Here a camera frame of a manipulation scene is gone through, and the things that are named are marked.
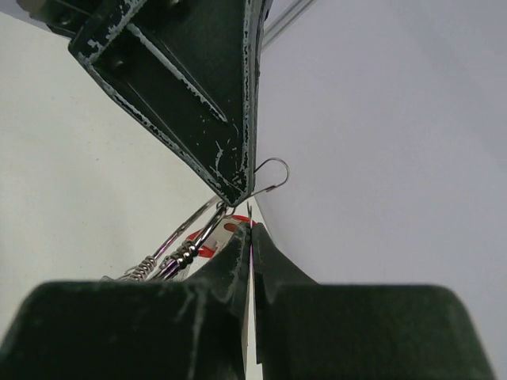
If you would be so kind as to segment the left aluminium frame post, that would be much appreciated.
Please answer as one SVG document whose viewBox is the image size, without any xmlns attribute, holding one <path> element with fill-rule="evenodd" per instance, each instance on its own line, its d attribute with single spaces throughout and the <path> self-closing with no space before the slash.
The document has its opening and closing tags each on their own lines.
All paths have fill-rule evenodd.
<svg viewBox="0 0 507 380">
<path fill-rule="evenodd" d="M 314 4 L 315 0 L 280 1 L 284 8 L 276 5 L 274 15 L 268 16 L 261 50 L 265 51 L 281 37 Z"/>
</svg>

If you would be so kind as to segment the key with red tag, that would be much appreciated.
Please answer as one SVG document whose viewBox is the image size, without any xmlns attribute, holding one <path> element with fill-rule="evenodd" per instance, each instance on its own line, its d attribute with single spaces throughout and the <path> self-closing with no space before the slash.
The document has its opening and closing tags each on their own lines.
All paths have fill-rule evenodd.
<svg viewBox="0 0 507 380">
<path fill-rule="evenodd" d="M 218 254 L 232 238 L 238 226 L 242 222 L 249 222 L 246 216 L 232 215 L 225 217 L 219 225 L 212 231 L 210 236 L 199 247 L 198 257 L 211 259 Z"/>
</svg>

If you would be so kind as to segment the metal keyring with clips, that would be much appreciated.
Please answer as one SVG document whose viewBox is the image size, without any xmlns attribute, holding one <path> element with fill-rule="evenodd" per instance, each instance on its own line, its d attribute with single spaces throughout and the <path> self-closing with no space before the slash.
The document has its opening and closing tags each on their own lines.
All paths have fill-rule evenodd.
<svg viewBox="0 0 507 380">
<path fill-rule="evenodd" d="M 252 206 L 247 204 L 246 207 L 246 217 L 250 220 L 248 223 L 253 225 Z M 207 223 L 201 229 L 187 236 L 173 252 L 170 252 L 174 242 L 212 208 L 215 211 Z M 127 269 L 116 280 L 137 283 L 145 281 L 182 281 L 188 275 L 193 262 L 198 258 L 199 247 L 203 245 L 225 217 L 237 215 L 235 212 L 234 207 L 228 207 L 218 196 L 213 196 L 171 233 L 154 253 L 146 256 L 137 265 Z"/>
</svg>

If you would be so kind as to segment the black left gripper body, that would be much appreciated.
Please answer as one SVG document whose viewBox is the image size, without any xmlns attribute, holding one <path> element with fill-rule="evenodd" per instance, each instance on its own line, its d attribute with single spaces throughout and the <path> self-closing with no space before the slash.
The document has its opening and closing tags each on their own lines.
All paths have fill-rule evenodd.
<svg viewBox="0 0 507 380">
<path fill-rule="evenodd" d="M 100 0 L 18 0 L 33 21 L 60 36 L 73 38 L 101 4 Z"/>
</svg>

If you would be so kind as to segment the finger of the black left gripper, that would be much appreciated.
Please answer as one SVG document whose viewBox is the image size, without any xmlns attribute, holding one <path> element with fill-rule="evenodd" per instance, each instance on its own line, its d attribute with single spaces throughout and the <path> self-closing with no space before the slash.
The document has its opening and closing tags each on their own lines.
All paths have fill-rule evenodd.
<svg viewBox="0 0 507 380">
<path fill-rule="evenodd" d="M 226 204 L 254 190 L 261 1 L 104 1 L 69 50 Z"/>
</svg>

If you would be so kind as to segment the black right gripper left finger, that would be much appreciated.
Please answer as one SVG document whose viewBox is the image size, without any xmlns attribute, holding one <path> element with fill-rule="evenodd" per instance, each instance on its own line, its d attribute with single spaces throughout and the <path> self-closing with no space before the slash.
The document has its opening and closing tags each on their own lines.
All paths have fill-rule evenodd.
<svg viewBox="0 0 507 380">
<path fill-rule="evenodd" d="M 250 228 L 181 282 L 47 282 L 1 345 L 4 379 L 243 379 Z"/>
</svg>

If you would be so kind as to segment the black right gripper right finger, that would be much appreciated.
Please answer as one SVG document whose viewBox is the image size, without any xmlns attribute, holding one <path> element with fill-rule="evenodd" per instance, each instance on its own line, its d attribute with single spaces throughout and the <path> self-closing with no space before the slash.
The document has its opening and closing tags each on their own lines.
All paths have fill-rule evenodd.
<svg viewBox="0 0 507 380">
<path fill-rule="evenodd" d="M 320 284 L 251 232 L 257 361 L 267 379 L 492 379 L 464 304 L 445 287 Z"/>
</svg>

